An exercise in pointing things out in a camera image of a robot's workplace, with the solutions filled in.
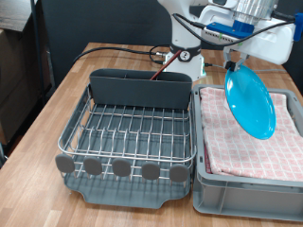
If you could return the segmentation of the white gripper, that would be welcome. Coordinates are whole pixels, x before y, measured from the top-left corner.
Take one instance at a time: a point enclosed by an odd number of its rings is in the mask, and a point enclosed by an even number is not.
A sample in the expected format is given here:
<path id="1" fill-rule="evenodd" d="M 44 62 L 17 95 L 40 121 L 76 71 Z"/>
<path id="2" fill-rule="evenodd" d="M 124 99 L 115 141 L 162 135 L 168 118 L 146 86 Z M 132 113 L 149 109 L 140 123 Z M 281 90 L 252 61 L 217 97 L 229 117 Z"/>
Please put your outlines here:
<path id="1" fill-rule="evenodd" d="M 223 66 L 240 70 L 250 56 L 283 64 L 291 54 L 295 23 L 272 16 L 277 4 L 208 4 L 199 22 L 205 25 L 202 37 L 223 47 Z M 240 52 L 234 63 L 231 52 Z"/>

